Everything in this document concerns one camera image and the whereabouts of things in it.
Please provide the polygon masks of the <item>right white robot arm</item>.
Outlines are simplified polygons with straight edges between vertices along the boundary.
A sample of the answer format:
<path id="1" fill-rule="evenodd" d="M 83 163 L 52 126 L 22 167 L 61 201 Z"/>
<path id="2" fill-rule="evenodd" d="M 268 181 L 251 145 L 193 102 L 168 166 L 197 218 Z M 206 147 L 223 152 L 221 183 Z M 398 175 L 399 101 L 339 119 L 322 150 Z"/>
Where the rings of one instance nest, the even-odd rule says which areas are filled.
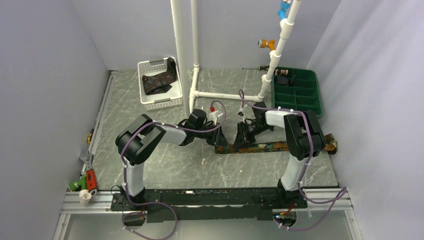
<path id="1" fill-rule="evenodd" d="M 237 124 L 237 135 L 233 147 L 247 148 L 256 142 L 255 136 L 274 127 L 283 128 L 288 147 L 289 162 L 278 181 L 276 203 L 289 207 L 295 196 L 301 193 L 304 175 L 312 158 L 325 148 L 326 141 L 316 113 L 313 110 L 298 111 L 253 106 L 254 119 Z"/>

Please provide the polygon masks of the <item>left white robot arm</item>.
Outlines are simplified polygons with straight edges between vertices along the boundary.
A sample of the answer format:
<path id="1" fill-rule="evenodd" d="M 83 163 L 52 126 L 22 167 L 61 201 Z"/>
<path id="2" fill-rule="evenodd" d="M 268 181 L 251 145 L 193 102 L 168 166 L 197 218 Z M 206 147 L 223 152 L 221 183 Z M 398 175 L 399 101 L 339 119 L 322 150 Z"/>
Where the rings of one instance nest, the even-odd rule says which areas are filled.
<path id="1" fill-rule="evenodd" d="M 194 109 L 176 125 L 154 121 L 146 114 L 136 118 L 115 139 L 123 164 L 120 192 L 124 204 L 137 210 L 145 202 L 144 164 L 160 143 L 186 146 L 196 138 L 215 147 L 229 146 L 221 125 L 201 109 Z"/>

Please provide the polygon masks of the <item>colourful patterned tie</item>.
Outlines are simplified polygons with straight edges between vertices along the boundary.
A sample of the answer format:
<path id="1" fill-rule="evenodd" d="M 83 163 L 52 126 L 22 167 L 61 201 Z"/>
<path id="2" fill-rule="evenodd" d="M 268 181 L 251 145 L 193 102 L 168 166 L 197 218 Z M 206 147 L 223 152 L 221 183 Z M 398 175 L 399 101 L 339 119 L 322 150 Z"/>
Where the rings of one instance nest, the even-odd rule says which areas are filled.
<path id="1" fill-rule="evenodd" d="M 330 155 L 335 155 L 338 150 L 338 142 L 330 133 L 324 136 L 326 146 L 324 148 Z M 249 154 L 249 153 L 268 153 L 268 152 L 287 152 L 288 145 L 284 141 L 254 143 L 249 147 L 235 148 L 233 144 L 229 147 L 216 146 L 214 152 L 219 155 L 224 154 Z"/>

